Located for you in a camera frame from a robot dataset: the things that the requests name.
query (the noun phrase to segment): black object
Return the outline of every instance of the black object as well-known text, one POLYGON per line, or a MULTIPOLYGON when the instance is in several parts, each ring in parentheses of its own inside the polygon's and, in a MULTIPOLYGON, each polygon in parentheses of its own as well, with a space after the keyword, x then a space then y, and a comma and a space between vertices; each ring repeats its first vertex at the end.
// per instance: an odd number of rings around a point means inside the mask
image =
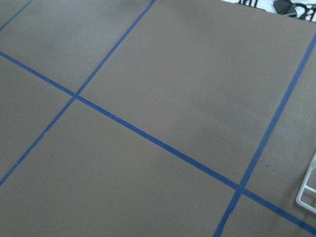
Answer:
POLYGON ((295 7, 293 6, 292 3, 288 2, 287 0, 274 1, 273 6, 275 7, 276 12, 278 14, 281 14, 284 16, 291 16, 291 17, 297 16, 295 7))

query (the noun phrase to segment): gray floor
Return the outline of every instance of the gray floor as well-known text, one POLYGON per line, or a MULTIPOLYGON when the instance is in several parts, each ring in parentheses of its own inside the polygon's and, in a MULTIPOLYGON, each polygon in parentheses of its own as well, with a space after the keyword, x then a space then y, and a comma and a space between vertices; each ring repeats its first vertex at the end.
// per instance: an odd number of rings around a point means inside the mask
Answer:
POLYGON ((314 25, 217 0, 0 13, 1 236, 209 237, 236 190, 221 236, 316 236, 294 201, 316 148, 314 25))

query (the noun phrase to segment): white plastic object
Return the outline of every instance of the white plastic object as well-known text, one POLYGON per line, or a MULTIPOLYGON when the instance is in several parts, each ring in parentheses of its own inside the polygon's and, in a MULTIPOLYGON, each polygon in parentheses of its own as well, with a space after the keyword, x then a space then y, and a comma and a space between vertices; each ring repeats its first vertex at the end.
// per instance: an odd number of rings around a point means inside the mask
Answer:
POLYGON ((308 179, 310 178, 311 173, 315 169, 316 169, 316 152, 314 153, 314 156, 313 156, 313 158, 312 158, 312 160, 311 160, 311 162, 310 162, 310 164, 308 166, 308 169, 306 171, 306 174, 305 174, 304 180, 302 182, 302 185, 300 187, 300 190, 298 191, 298 194, 296 196, 296 202, 297 202, 297 204, 299 204, 300 206, 304 207, 308 211, 311 211, 311 212, 316 214, 316 208, 315 207, 310 206, 307 203, 302 201, 302 195, 303 195, 303 193, 304 193, 304 191, 306 189, 309 190, 311 193, 315 194, 315 197, 316 197, 316 190, 307 185, 308 179))

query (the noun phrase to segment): blue line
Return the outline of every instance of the blue line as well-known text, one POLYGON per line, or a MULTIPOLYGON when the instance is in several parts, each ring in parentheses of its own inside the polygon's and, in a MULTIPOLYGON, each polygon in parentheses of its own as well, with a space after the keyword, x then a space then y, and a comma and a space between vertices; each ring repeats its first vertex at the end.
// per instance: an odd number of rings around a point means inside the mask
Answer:
POLYGON ((124 127, 132 130, 133 132, 139 134, 140 136, 146 138, 147 140, 155 143, 156 145, 158 145, 159 147, 169 151, 170 153, 174 154, 175 156, 179 157, 180 159, 186 161, 187 163, 193 165, 194 167, 198 168, 199 170, 207 173, 208 175, 214 177, 215 179, 221 181, 222 183, 226 184, 227 186, 238 190, 239 186, 238 184, 234 183, 233 181, 229 180, 228 178, 226 178, 225 176, 217 173, 216 171, 206 167, 205 165, 201 164, 200 162, 190 158, 189 156, 183 154, 182 152, 176 150, 175 148, 169 146, 168 144, 162 142, 161 140, 153 137, 152 135, 140 130, 139 128, 135 127, 134 125, 131 125, 130 123, 124 121, 123 119, 115 116, 114 114, 106 111, 105 109, 93 104, 92 102, 88 101, 87 99, 84 99, 81 96, 77 97, 77 100, 83 102, 84 104, 86 104, 87 106, 97 110, 98 112, 104 114, 105 116, 109 117, 110 119, 118 122, 119 124, 123 125, 124 127))
POLYGON ((1 26, 0 31, 2 31, 15 17, 17 17, 33 0, 30 0, 27 4, 25 4, 17 13, 15 13, 3 26, 1 26))
POLYGON ((44 80, 45 82, 51 84, 52 86, 54 86, 54 87, 56 87, 56 88, 58 88, 58 89, 64 91, 64 92, 67 93, 68 95, 73 96, 73 95, 75 94, 74 92, 72 92, 72 91, 68 90, 67 88, 63 87, 62 85, 60 85, 60 84, 54 82, 53 80, 51 80, 51 79, 45 77, 44 75, 40 74, 39 72, 35 71, 34 69, 32 69, 32 68, 30 68, 30 67, 24 65, 23 63, 21 63, 21 62, 15 60, 14 58, 8 56, 7 54, 5 54, 5 53, 3 53, 3 52, 1 52, 1 51, 0 51, 0 56, 2 56, 3 58, 9 60, 10 62, 14 63, 15 65, 17 65, 17 66, 19 66, 19 67, 25 69, 26 71, 28 71, 29 73, 33 74, 34 76, 36 76, 36 77, 38 77, 38 78, 44 80))
POLYGON ((288 221, 290 221, 291 223, 297 225, 298 227, 304 229, 305 231, 313 234, 314 236, 316 236, 316 228, 314 228, 313 226, 307 224, 306 222, 298 219, 297 217, 291 215, 290 213, 282 210, 281 208, 273 205, 272 203, 270 203, 269 201, 263 199, 262 197, 255 195, 254 193, 252 193, 249 190, 244 190, 243 194, 254 200, 255 202, 259 203, 260 205, 266 207, 267 209, 271 210, 272 212, 274 212, 275 214, 287 219, 288 221))
MULTIPOLYGON (((63 115, 63 113, 69 108, 69 106, 73 103, 73 101, 79 96, 82 90, 88 85, 91 79, 96 75, 96 73, 100 70, 103 64, 109 59, 109 57, 113 54, 113 52, 117 49, 117 47, 123 42, 126 36, 131 32, 131 30, 135 27, 135 25, 140 21, 140 19, 145 15, 145 13, 151 8, 156 0, 152 0, 149 6, 141 13, 141 15, 134 21, 134 23, 130 26, 130 28, 125 32, 125 34, 120 38, 120 40, 114 45, 114 47, 110 50, 110 52, 105 56, 102 62, 97 66, 97 68, 93 71, 93 73, 88 77, 88 79, 83 83, 83 85, 79 88, 79 90, 72 96, 72 98, 68 101, 68 103, 63 107, 63 109, 57 114, 57 116, 50 122, 50 124, 44 129, 44 131, 38 136, 38 138, 32 143, 32 145, 24 152, 24 154, 18 159, 18 161, 11 167, 11 169, 5 174, 5 176, 0 180, 0 187, 2 184, 10 177, 13 171, 21 164, 21 162, 27 157, 27 155, 32 151, 32 149, 41 141, 44 135, 52 128, 52 126, 58 121, 58 119, 63 115)), ((15 63, 16 65, 22 67, 23 69, 29 71, 35 76, 43 79, 44 81, 52 84, 53 86, 62 89, 63 86, 59 86, 59 84, 54 81, 46 78, 42 74, 36 72, 35 70, 25 66, 24 64, 14 60, 8 55, 1 53, 1 56, 15 63)), ((70 90, 64 88, 64 92, 71 92, 70 90)))
MULTIPOLYGON (((274 130, 274 128, 275 128, 275 126, 276 126, 276 124, 277 124, 277 122, 278 122, 278 120, 279 120, 279 118, 280 118, 280 116, 281 116, 295 86, 296 86, 296 84, 297 84, 297 81, 300 78, 304 67, 306 66, 306 63, 307 63, 307 61, 312 53, 312 50, 314 49, 315 44, 316 44, 316 33, 314 34, 312 41, 309 44, 309 46, 308 46, 308 48, 307 48, 307 50, 302 58, 301 63, 299 65, 298 69, 296 70, 295 75, 294 75, 290 85, 288 86, 288 88, 287 88, 273 118, 271 119, 271 122, 270 122, 265 134, 263 135, 263 138, 262 138, 255 154, 253 155, 251 162, 250 162, 250 164, 249 164, 249 166, 248 166, 248 168, 247 168, 247 170, 246 170, 246 172, 245 172, 245 174, 240 182, 240 189, 241 190, 246 187, 246 185, 250 179, 250 176, 253 173, 253 170, 255 169, 255 167, 256 167, 256 165, 261 157, 261 154, 262 154, 263 150, 265 149, 265 147, 268 143, 268 140, 269 140, 269 138, 270 138, 270 136, 271 136, 271 134, 272 134, 272 132, 273 132, 273 130, 274 130)), ((221 221, 220 221, 220 224, 217 226, 217 229, 216 229, 213 237, 220 237, 222 235, 224 226, 225 226, 230 214, 235 209, 235 207, 240 199, 240 196, 241 196, 241 193, 236 191, 231 202, 229 203, 221 221)))

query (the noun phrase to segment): floor tile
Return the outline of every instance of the floor tile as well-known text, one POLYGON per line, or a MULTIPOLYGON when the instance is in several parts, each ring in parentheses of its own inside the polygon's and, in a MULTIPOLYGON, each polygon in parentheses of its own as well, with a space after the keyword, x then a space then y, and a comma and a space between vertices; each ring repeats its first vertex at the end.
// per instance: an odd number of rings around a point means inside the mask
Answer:
POLYGON ((247 186, 314 227, 316 216, 297 205, 295 198, 316 149, 315 67, 316 50, 247 186))
POLYGON ((157 1, 83 97, 239 182, 313 34, 267 14, 157 1))
POLYGON ((29 0, 0 0, 0 27, 2 27, 29 0))
POLYGON ((70 97, 0 57, 0 179, 70 97))
POLYGON ((247 197, 241 197, 222 234, 222 237, 237 236, 311 237, 313 235, 247 197))
POLYGON ((0 50, 76 91, 150 0, 34 0, 0 33, 0 50))
POLYGON ((233 190, 81 102, 1 187, 4 236, 208 237, 233 190))

